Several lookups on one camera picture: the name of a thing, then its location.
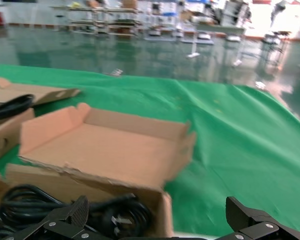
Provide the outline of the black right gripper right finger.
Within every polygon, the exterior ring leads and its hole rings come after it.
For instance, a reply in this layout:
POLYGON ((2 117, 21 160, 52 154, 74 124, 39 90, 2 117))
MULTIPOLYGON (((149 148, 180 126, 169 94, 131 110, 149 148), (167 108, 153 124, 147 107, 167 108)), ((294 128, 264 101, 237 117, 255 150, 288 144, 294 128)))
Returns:
POLYGON ((279 223, 263 210, 244 206, 233 196, 225 200, 225 216, 236 240, 300 240, 300 231, 279 223))

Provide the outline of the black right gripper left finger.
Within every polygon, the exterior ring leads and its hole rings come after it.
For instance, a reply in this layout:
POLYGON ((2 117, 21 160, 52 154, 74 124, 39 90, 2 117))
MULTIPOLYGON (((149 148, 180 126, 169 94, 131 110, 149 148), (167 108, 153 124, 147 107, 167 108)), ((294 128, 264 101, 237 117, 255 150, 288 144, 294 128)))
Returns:
POLYGON ((86 196, 71 205, 55 208, 41 222, 13 233, 6 240, 107 240, 108 238, 85 229, 89 207, 86 196))

